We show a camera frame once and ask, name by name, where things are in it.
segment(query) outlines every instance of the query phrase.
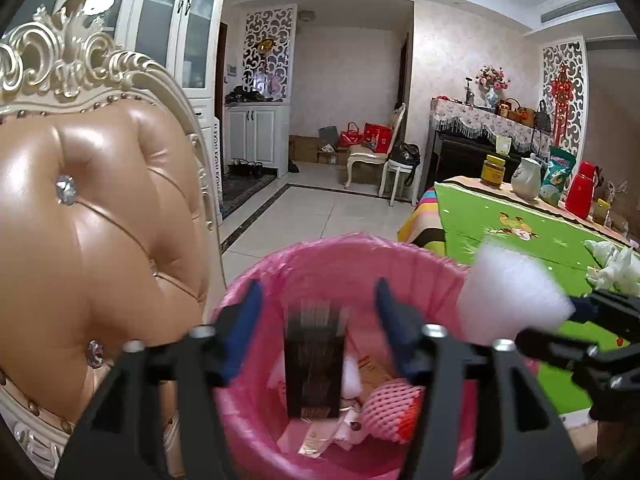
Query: pink trash bin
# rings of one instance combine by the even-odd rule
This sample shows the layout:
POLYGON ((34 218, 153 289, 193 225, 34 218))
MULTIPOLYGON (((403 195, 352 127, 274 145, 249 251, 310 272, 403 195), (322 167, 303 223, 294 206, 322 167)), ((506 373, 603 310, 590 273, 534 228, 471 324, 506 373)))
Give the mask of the pink trash bin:
MULTIPOLYGON (((288 424, 267 380, 283 348, 284 311, 300 300, 333 300, 349 313, 348 331, 360 357, 370 355, 394 372, 374 302, 375 283, 386 278, 399 301, 418 307, 432 323, 462 338, 456 300, 466 267, 413 245, 350 234, 293 245, 270 254, 236 279, 222 301, 238 303, 250 280, 259 280, 264 303, 238 377, 216 390, 218 406, 239 470, 265 480, 395 480, 408 446, 367 437, 345 451, 332 445, 320 458, 283 454, 276 442, 288 424)), ((468 471, 476 418, 476 391, 464 392, 456 474, 468 471)))

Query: white floor tile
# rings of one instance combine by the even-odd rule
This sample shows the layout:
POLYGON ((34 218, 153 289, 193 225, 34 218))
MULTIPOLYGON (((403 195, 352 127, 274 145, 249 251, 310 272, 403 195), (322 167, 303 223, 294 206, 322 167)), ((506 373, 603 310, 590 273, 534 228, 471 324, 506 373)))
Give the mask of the white floor tile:
MULTIPOLYGON (((284 195, 267 209, 229 249, 262 257, 297 242, 319 238, 329 218, 330 210, 314 212, 278 204, 292 190, 295 188, 287 189, 284 195)), ((306 190, 306 192, 319 197, 327 193, 318 190, 306 190)))
POLYGON ((226 286, 229 286, 234 279, 259 261, 260 258, 256 258, 255 256, 225 251, 222 255, 222 267, 225 271, 226 286))
MULTIPOLYGON (((229 215, 220 226, 220 240, 225 240, 285 184, 344 189, 345 168, 304 162, 297 165, 300 173, 288 173, 271 182, 229 215)), ((261 257, 297 242, 351 232, 396 240, 412 206, 395 202, 389 207, 388 200, 375 196, 378 188, 374 185, 352 184, 350 191, 370 196, 289 187, 223 255, 227 283, 261 257)))
MULTIPOLYGON (((313 164, 311 162, 296 162, 296 165, 300 173, 287 174, 288 181, 292 184, 344 189, 344 183, 347 182, 347 168, 345 166, 313 164)), ((346 191, 377 196, 379 186, 380 183, 358 184, 357 182, 352 182, 350 188, 346 191)))
POLYGON ((262 204, 267 202, 282 186, 287 183, 286 179, 277 178, 270 182, 249 200, 242 204, 238 209, 233 211, 222 222, 218 228, 220 234, 220 242, 223 242, 233 231, 238 229, 242 223, 249 218, 262 204))

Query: ceiling light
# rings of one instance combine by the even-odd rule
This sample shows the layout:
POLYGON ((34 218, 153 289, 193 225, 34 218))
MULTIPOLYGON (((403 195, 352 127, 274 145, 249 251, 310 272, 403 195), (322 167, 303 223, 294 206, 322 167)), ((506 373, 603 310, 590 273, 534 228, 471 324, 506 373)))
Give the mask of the ceiling light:
POLYGON ((85 16, 95 16, 111 9, 113 2, 114 0, 86 0, 82 10, 85 16))
POLYGON ((312 10, 301 10, 298 13, 298 19, 301 22, 312 22, 316 18, 316 13, 312 10))

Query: red handbag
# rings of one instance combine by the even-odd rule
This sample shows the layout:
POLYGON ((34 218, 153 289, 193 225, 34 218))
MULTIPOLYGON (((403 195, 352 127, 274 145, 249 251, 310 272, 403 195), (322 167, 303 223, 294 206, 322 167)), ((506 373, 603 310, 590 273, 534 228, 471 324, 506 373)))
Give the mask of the red handbag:
POLYGON ((360 129, 356 123, 347 124, 347 131, 340 132, 340 146, 343 148, 348 148, 349 146, 353 146, 354 144, 360 144, 362 142, 363 135, 360 133, 360 129))
POLYGON ((387 126, 369 123, 365 123, 364 125, 364 143, 366 143, 374 153, 386 153, 393 136, 394 131, 387 126))

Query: doormat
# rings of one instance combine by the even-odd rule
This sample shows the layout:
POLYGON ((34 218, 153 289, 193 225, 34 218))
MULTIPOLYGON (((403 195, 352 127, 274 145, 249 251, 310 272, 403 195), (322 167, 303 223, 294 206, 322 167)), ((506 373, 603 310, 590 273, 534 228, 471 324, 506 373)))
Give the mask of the doormat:
POLYGON ((222 177, 222 219, 224 220, 254 194, 276 179, 274 174, 262 178, 226 174, 222 177))

